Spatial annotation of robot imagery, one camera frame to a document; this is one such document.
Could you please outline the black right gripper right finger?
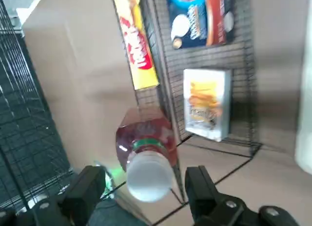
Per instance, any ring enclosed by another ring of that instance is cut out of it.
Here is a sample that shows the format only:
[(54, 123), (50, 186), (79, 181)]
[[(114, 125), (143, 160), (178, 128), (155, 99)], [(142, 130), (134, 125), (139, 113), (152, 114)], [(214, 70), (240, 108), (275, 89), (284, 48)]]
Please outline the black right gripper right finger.
[(185, 189), (195, 226), (297, 226), (288, 211), (262, 206), (255, 212), (237, 197), (218, 192), (204, 166), (188, 167)]

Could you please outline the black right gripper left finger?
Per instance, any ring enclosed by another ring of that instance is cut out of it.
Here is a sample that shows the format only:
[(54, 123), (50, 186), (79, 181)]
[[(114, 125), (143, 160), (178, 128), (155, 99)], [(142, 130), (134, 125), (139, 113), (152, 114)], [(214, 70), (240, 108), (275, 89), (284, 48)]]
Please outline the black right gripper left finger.
[(65, 192), (36, 203), (28, 212), (0, 210), (2, 226), (85, 226), (106, 189), (105, 170), (86, 166)]

